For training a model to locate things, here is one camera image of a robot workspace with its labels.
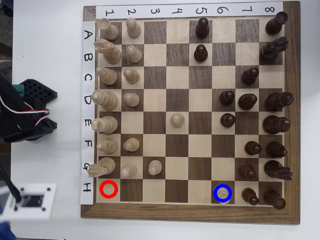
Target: wooden chessboard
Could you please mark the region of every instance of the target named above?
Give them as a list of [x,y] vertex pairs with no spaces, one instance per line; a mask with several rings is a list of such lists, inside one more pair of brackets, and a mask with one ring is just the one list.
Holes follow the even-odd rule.
[[[141,27],[138,38],[128,36],[125,19],[110,19],[119,29],[119,37],[112,41],[122,52],[116,64],[106,62],[96,54],[96,67],[107,67],[118,74],[114,85],[105,85],[95,76],[95,89],[111,91],[118,97],[113,111],[95,107],[95,117],[112,116],[118,128],[112,134],[98,133],[99,140],[115,138],[118,149],[113,154],[95,150],[94,162],[111,157],[115,170],[94,180],[93,205],[82,205],[84,218],[186,220],[241,223],[300,223],[300,4],[284,2],[283,10],[289,20],[282,31],[267,35],[266,23],[270,16],[208,17],[210,32],[205,39],[195,34],[199,18],[137,19]],[[84,8],[84,21],[98,21],[95,7]],[[287,36],[289,48],[268,64],[259,60],[259,49],[267,42]],[[96,38],[105,38],[96,28]],[[194,59],[198,44],[204,44],[208,58],[204,62]],[[133,45],[142,52],[142,60],[131,63],[126,54]],[[256,82],[247,86],[241,81],[242,73],[259,69]],[[140,80],[129,84],[123,71],[135,69]],[[232,90],[235,101],[224,106],[219,101],[223,91]],[[283,111],[268,112],[264,102],[272,93],[290,92],[294,102]],[[129,107],[122,97],[136,93],[140,97],[137,107]],[[248,110],[239,108],[241,95],[253,93],[258,100]],[[171,125],[174,113],[181,113],[185,123],[180,128]],[[220,123],[225,113],[235,116],[230,128]],[[286,117],[291,128],[286,133],[267,134],[262,128],[265,117]],[[125,151],[124,142],[136,138],[140,148]],[[248,141],[258,142],[262,152],[248,155],[244,146]],[[270,160],[266,145],[277,141],[288,148],[285,158],[277,158],[294,172],[293,180],[271,178],[264,172]],[[158,175],[150,175],[152,160],[162,163]],[[126,163],[137,166],[132,179],[121,179],[120,169]],[[238,173],[239,166],[250,164],[257,177],[248,180]],[[101,196],[99,187],[105,180],[118,185],[114,198]],[[221,204],[213,196],[218,184],[227,184],[232,190],[228,204]],[[259,205],[251,206],[241,196],[242,190],[252,188]],[[276,210],[263,199],[266,190],[274,189],[286,200],[283,210]],[[112,185],[104,187],[106,194],[114,191]]]

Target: white table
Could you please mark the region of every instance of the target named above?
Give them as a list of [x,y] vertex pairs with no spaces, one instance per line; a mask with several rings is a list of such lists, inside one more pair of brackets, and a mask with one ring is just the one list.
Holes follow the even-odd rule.
[[[301,224],[251,225],[80,218],[83,6],[158,4],[170,0],[15,0],[13,82],[36,79],[58,92],[48,104],[58,127],[37,142],[12,145],[14,183],[55,183],[47,222],[12,222],[17,237],[67,240],[316,239],[320,215],[320,1],[301,0]],[[215,2],[175,0],[175,3]],[[246,2],[218,0],[217,2]]]

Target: red circle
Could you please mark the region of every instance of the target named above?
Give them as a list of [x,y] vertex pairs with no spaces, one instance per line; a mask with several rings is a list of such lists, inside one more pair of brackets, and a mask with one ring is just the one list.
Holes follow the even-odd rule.
[[[108,194],[105,194],[104,192],[104,186],[107,185],[107,184],[111,184],[113,187],[114,187],[114,191],[112,194],[108,195]],[[118,185],[114,182],[114,181],[111,181],[111,180],[105,180],[101,183],[100,187],[99,187],[99,191],[100,191],[100,194],[102,197],[106,198],[106,199],[112,199],[114,198],[117,193],[118,193]]]

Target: wooden board frame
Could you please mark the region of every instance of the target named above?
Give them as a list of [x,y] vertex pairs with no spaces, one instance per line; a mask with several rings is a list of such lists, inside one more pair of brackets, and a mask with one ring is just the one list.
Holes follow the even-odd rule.
[[[289,48],[285,51],[285,91],[294,96],[294,102],[285,108],[284,115],[291,121],[291,128],[284,134],[288,148],[285,165],[294,172],[292,181],[284,183],[286,207],[238,207],[209,205],[171,205],[135,203],[96,203],[94,181],[93,205],[81,205],[82,218],[171,220],[199,222],[228,222],[252,224],[300,224],[300,69],[301,69],[301,20],[300,2],[283,2],[289,15],[285,35]],[[96,7],[85,6],[83,21],[96,20]]]

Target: blue circle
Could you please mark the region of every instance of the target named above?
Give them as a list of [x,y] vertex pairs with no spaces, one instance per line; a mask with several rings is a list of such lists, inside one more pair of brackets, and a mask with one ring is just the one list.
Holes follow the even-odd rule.
[[[218,190],[220,188],[225,188],[228,190],[228,196],[225,198],[225,199],[221,199],[220,197],[218,197]],[[225,203],[225,202],[228,202],[231,197],[232,197],[232,190],[231,190],[231,187],[229,187],[227,184],[218,184],[214,190],[213,190],[213,196],[215,198],[215,200],[217,200],[219,203]]]

